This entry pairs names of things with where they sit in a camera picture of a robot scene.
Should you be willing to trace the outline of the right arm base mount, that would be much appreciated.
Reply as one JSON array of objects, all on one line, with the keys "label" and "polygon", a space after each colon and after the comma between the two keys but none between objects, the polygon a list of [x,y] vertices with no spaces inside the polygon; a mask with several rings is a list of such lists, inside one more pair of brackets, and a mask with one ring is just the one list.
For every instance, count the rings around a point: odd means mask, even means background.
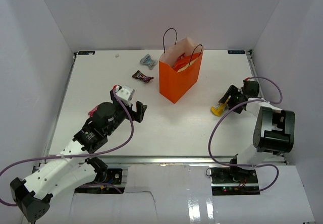
[{"label": "right arm base mount", "polygon": [[235,184],[239,187],[246,184],[258,184],[255,170],[244,170],[239,167],[209,167],[206,175],[213,184]]}]

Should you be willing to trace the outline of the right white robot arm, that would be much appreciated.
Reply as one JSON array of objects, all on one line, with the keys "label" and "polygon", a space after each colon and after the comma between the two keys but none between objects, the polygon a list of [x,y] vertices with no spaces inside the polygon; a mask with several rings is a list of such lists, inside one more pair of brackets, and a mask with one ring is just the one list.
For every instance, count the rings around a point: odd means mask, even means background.
[{"label": "right white robot arm", "polygon": [[234,183],[271,155],[289,153],[294,146],[295,113],[273,106],[259,93],[258,82],[244,80],[241,88],[231,85],[213,110],[216,116],[225,110],[238,114],[245,110],[256,117],[252,143],[228,164],[228,178]]}]

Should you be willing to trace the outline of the large red chips bag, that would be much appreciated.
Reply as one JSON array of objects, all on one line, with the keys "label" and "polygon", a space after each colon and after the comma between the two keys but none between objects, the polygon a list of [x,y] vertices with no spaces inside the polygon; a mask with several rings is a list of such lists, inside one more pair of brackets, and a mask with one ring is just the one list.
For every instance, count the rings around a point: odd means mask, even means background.
[{"label": "large red chips bag", "polygon": [[198,56],[194,55],[193,57],[187,56],[177,60],[173,66],[173,70],[175,72],[181,72],[187,69],[190,65],[192,65]]}]

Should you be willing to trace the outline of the yellow snack packet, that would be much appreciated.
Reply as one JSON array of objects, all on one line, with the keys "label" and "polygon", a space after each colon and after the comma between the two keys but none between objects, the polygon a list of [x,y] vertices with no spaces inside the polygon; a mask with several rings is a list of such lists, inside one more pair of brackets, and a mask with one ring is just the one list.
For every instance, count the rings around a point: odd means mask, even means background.
[{"label": "yellow snack packet", "polygon": [[227,110],[227,108],[227,103],[218,103],[218,105],[211,107],[211,112],[215,116],[221,117],[223,113]]}]

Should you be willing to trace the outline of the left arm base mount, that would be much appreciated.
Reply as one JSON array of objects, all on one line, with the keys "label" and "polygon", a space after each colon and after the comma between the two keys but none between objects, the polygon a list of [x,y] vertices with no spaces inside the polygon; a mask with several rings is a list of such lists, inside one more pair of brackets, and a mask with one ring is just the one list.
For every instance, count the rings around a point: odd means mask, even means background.
[{"label": "left arm base mount", "polygon": [[122,183],[123,170],[122,169],[108,169],[105,178],[102,181],[104,185],[120,185]]}]

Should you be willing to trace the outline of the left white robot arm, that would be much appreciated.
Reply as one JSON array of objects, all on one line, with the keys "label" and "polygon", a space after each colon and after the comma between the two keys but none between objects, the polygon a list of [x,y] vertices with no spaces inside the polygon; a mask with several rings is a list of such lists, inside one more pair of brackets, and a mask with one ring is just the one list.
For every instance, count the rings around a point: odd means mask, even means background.
[{"label": "left white robot arm", "polygon": [[146,105],[136,102],[135,90],[116,85],[110,91],[111,101],[99,104],[83,127],[66,147],[37,171],[25,178],[10,182],[12,198],[28,222],[35,223],[50,208],[50,201],[64,190],[77,188],[107,178],[108,166],[98,158],[98,150],[124,121],[142,122]]}]

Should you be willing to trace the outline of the pink candy packet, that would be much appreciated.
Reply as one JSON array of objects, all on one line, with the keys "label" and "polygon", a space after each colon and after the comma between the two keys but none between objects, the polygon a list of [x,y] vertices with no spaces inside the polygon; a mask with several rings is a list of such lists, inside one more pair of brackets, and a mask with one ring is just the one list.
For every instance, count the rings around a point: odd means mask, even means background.
[{"label": "pink candy packet", "polygon": [[179,60],[183,59],[184,57],[185,57],[185,54],[183,53],[183,54],[181,54],[181,55],[177,58],[177,61],[179,61]]}]

